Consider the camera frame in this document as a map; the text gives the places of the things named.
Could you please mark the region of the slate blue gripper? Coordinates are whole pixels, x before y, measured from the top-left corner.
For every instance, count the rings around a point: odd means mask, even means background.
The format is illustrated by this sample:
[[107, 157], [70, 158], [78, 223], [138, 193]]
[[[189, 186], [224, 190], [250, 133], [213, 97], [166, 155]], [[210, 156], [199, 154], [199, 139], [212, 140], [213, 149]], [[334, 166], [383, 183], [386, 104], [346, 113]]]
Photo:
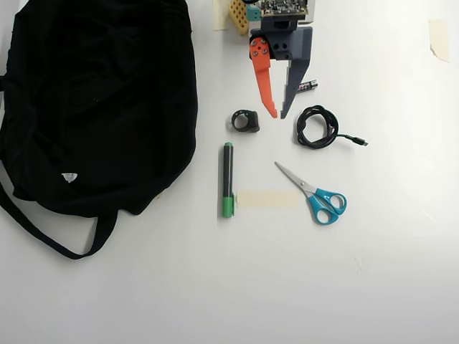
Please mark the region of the slate blue gripper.
[[272, 118], [278, 117], [270, 83], [270, 59], [290, 60], [280, 118], [285, 119], [311, 59], [313, 28], [300, 27], [294, 16], [265, 16], [250, 30], [250, 59], [260, 98]]

